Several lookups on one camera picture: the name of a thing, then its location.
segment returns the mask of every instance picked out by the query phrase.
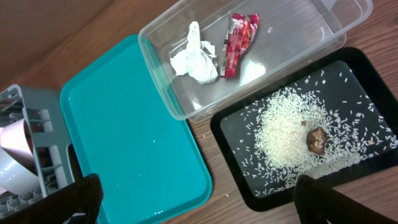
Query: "pink cup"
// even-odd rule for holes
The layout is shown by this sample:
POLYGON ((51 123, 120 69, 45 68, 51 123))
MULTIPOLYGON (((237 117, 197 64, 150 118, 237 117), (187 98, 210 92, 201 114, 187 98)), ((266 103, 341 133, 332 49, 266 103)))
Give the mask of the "pink cup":
POLYGON ((24 119, 0 129, 0 146, 26 168, 30 169, 34 166, 33 143, 29 127, 24 119))

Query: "gray dish rack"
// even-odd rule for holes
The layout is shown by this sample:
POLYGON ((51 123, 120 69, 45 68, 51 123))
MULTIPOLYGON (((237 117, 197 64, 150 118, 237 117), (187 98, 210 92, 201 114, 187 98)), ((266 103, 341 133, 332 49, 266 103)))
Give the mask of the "gray dish rack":
POLYGON ((12 85, 0 93, 0 127, 24 118, 33 141, 35 171, 40 186, 25 195, 0 195, 0 218, 4 218, 75 179, 68 149, 72 145, 59 103, 59 92, 12 85))

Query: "red wrapper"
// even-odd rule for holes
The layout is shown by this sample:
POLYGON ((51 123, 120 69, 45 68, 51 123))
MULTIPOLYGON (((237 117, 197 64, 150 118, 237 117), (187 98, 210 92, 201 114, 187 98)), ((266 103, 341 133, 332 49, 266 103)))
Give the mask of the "red wrapper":
POLYGON ((233 14, 229 19, 224 42, 225 59, 221 77, 235 77, 239 57, 250 46, 259 26, 259 15, 233 14))

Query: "teal tray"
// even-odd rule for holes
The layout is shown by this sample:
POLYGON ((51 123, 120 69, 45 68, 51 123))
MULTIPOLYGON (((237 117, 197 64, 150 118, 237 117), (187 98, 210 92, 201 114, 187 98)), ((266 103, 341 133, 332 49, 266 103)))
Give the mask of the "teal tray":
POLYGON ((158 223, 204 204, 212 182, 186 121, 171 117, 132 35, 72 78, 61 108, 98 222, 158 223))

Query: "wooden table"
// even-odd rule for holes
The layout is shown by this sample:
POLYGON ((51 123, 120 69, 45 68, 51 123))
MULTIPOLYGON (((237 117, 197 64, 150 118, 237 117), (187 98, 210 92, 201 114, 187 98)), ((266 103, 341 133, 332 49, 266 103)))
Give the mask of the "wooden table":
MULTIPOLYGON (((115 1, 11 83, 60 90, 67 80, 177 0, 115 1)), ((363 50, 398 96, 398 1, 374 0, 370 18, 348 32, 347 46, 363 50)), ((245 203, 210 131, 210 121, 191 124, 213 177, 213 195, 204 206, 170 223, 299 223, 292 203, 254 212, 245 203)), ((336 188, 361 204, 398 221, 398 166, 336 188)))

